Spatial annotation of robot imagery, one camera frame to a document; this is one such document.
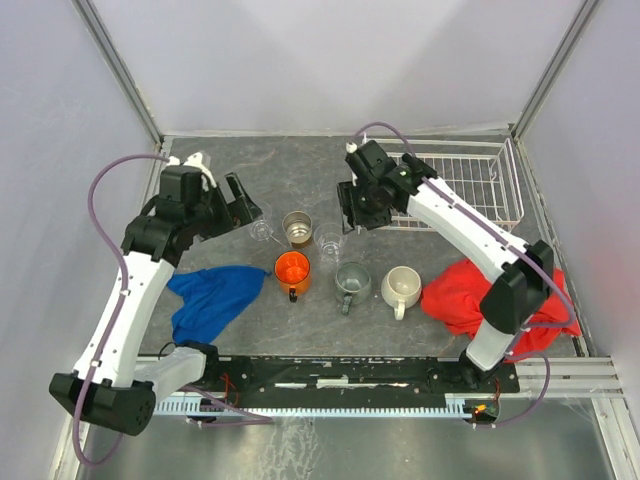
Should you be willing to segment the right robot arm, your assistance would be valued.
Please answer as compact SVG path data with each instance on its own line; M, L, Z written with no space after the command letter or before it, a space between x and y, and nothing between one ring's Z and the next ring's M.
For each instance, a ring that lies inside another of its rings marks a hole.
M337 186L345 232L386 227L394 212L405 213L434 228L489 282L480 302L480 327L459 359L465 383L475 387L484 382L551 294L551 247L543 241L529 244L502 230L410 153L394 160L369 140L347 144L345 161L352 178Z

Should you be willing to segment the clear plastic cup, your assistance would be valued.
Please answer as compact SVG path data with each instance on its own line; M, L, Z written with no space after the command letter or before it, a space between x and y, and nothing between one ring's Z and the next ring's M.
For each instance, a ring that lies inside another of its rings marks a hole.
M346 242L343 228L337 223L319 225L313 235L322 262L338 263L344 254Z
M261 214L249 225L249 234L253 240L268 241L273 235L272 208L264 201L258 201L256 205L260 208Z

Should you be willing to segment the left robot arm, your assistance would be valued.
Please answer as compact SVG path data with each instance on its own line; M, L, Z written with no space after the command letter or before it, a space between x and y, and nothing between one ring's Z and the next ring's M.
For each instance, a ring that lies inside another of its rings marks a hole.
M160 294L196 238L208 240L248 225L260 210L235 173L234 195L201 168L168 166L159 191L126 227L116 247L119 271L99 324L69 373L54 374L49 392L76 423L136 436L154 407L189 384L216 380L219 354L209 342L180 340L151 366L136 367L139 348Z

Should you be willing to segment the white wire dish rack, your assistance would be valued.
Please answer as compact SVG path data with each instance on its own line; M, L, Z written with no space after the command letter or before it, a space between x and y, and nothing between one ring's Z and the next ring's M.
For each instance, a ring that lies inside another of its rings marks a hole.
M524 205L510 138L415 138L409 143L459 197L501 229L520 223Z

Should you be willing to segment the steel tin cup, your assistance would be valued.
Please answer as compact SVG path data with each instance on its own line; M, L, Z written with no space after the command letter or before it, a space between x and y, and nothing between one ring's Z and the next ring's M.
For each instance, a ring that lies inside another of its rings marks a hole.
M285 237L292 248L302 249L312 242L313 221L304 211L292 211L282 220Z

